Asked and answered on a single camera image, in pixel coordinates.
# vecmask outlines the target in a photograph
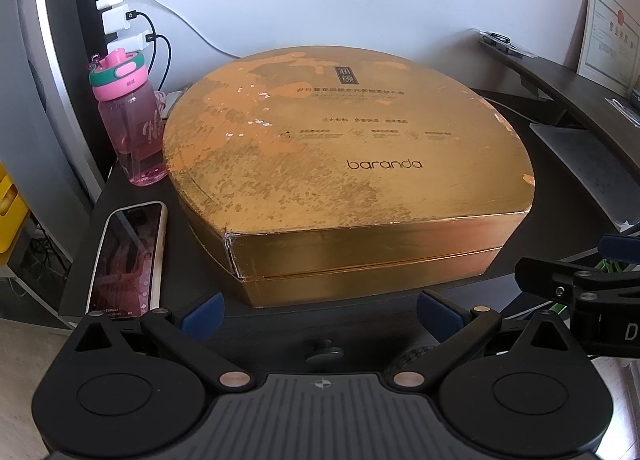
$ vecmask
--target water bottle lid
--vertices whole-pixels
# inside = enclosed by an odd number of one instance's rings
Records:
[[[126,53],[123,48],[110,52],[107,57],[89,66],[91,86],[104,86],[122,79],[145,64],[142,52]]]
[[[99,101],[123,97],[142,86],[147,79],[142,52],[126,53],[119,48],[89,66],[89,84]]]

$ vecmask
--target white floor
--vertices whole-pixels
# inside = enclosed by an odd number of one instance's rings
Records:
[[[0,460],[40,460],[47,450],[31,397],[66,336],[0,320]]]
[[[46,456],[31,419],[31,397],[65,339],[42,328],[0,320],[0,460],[40,460]],[[599,358],[594,364],[614,399],[614,417],[598,455],[603,460],[638,458],[640,446],[629,402],[638,393],[623,379],[625,361]]]

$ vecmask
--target framed certificate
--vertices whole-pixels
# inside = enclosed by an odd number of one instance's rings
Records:
[[[636,82],[640,25],[616,0],[589,0],[578,75],[627,97]]]

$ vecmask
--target blue gripper pad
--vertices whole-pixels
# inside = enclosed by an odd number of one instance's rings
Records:
[[[416,303],[418,321],[441,343],[469,323],[471,314],[435,292],[423,290]]]
[[[224,318],[225,298],[219,292],[183,317],[180,330],[197,342],[203,343],[222,325]]]
[[[605,260],[640,265],[640,238],[605,234],[598,242],[598,252]]]

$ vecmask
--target paper document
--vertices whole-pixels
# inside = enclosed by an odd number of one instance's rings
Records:
[[[578,75],[628,96],[640,62],[640,25],[616,0],[589,0]]]
[[[532,124],[531,129],[577,177],[622,232],[640,222],[640,186],[587,130]]]

